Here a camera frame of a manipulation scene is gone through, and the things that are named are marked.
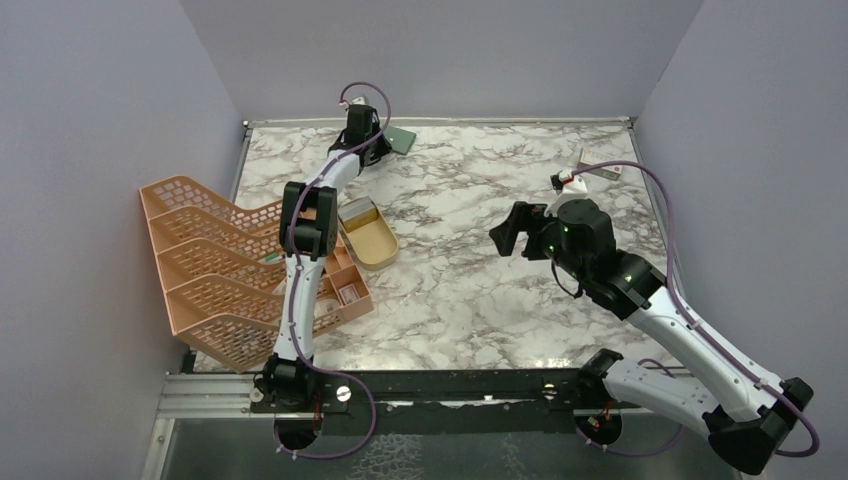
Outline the green card holder wallet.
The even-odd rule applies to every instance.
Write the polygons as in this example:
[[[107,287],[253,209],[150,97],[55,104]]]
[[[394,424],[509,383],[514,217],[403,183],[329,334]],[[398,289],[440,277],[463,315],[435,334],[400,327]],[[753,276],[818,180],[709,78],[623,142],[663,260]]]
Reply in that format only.
[[[417,134],[410,130],[387,126],[384,129],[384,137],[394,153],[407,155],[417,139]]]

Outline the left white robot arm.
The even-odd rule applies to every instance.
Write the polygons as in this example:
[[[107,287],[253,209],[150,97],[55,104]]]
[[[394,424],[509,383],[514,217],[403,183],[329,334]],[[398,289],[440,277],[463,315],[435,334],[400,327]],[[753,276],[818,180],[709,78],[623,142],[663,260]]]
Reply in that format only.
[[[313,325],[318,288],[338,236],[338,196],[388,150],[383,124],[369,105],[347,108],[346,125],[327,160],[304,182],[283,190],[279,242],[285,264],[280,330],[256,389],[269,402],[302,410],[313,401]]]

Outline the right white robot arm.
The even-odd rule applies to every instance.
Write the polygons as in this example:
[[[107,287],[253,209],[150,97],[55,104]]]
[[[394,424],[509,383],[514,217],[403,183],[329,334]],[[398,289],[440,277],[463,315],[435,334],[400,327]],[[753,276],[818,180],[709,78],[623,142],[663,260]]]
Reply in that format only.
[[[800,378],[782,379],[741,354],[687,306],[666,277],[643,257],[619,249],[610,216],[589,199],[549,213],[519,201],[489,232],[499,255],[512,254],[525,233],[523,258],[547,261],[578,284],[575,297],[593,303],[649,335],[697,378],[689,384],[646,369],[609,349],[577,374],[587,405],[636,404],[705,438],[731,467],[762,473],[813,397]]]

